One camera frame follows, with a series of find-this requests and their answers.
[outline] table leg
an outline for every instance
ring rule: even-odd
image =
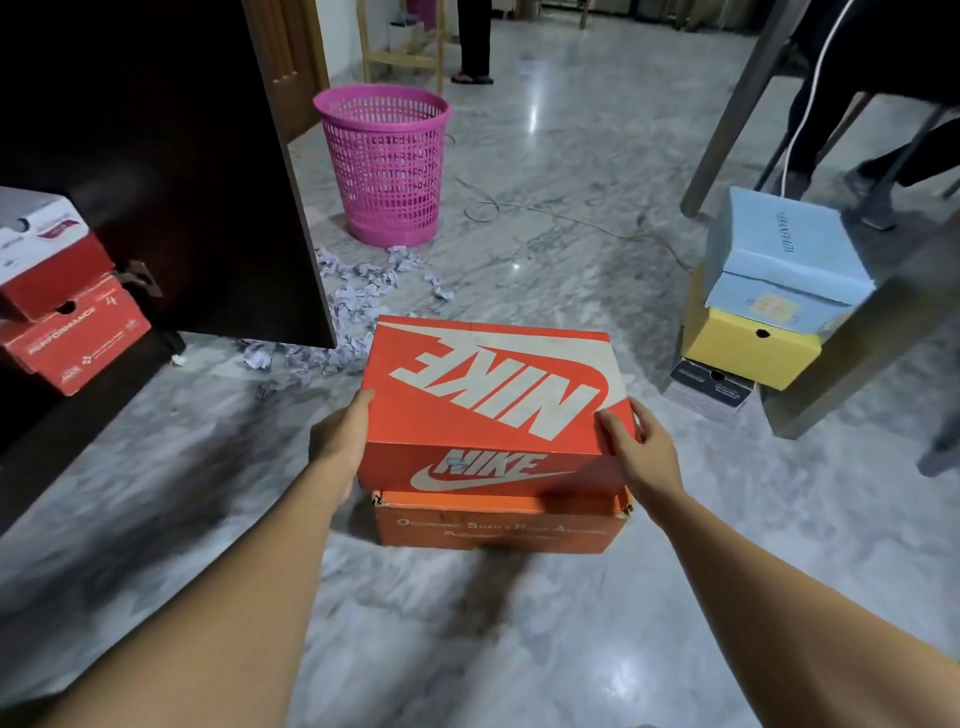
[[[809,4],[810,0],[779,0],[774,6],[680,203],[680,210],[686,217],[696,217],[700,212],[733,143],[770,83],[783,46]]]
[[[778,437],[796,439],[960,312],[960,210],[908,257],[782,392],[761,389]]]

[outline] fingers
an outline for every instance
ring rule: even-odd
[[[630,397],[630,407],[634,410],[634,414],[640,422],[640,430],[643,433],[644,439],[656,437],[666,432],[666,430],[663,429],[663,425],[658,422],[653,413],[640,404],[640,400],[636,397]]]
[[[600,424],[613,439],[614,449],[617,452],[623,451],[627,443],[635,442],[634,436],[627,431],[627,427],[619,417],[614,415],[609,409],[600,410]]]

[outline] nike shoe box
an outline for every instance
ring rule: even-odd
[[[686,296],[681,354],[709,367],[785,389],[820,355],[820,338],[761,324],[703,304],[703,266]]]
[[[874,292],[829,207],[731,187],[710,227],[707,307],[795,333],[834,328]]]
[[[634,427],[607,334],[381,316],[363,386],[376,390],[359,471],[368,490],[623,489],[595,416],[609,407]]]
[[[663,396],[708,420],[729,425],[753,391],[749,379],[681,357],[670,372]]]
[[[133,297],[104,276],[37,322],[0,320],[0,364],[76,394],[150,330]]]
[[[603,553],[633,510],[623,487],[612,497],[373,493],[384,546]]]
[[[111,270],[65,197],[0,187],[0,319],[39,321]]]

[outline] sandal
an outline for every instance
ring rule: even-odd
[[[451,76],[450,81],[454,84],[461,85],[492,85],[493,83],[493,79],[490,76],[468,76],[463,71]]]

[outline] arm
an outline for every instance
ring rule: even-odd
[[[267,515],[84,673],[40,725],[281,725],[371,398],[362,390],[316,425],[310,463]]]
[[[636,500],[664,530],[767,728],[960,725],[960,667],[755,546],[684,491],[670,435],[631,400],[636,437],[601,421]]]

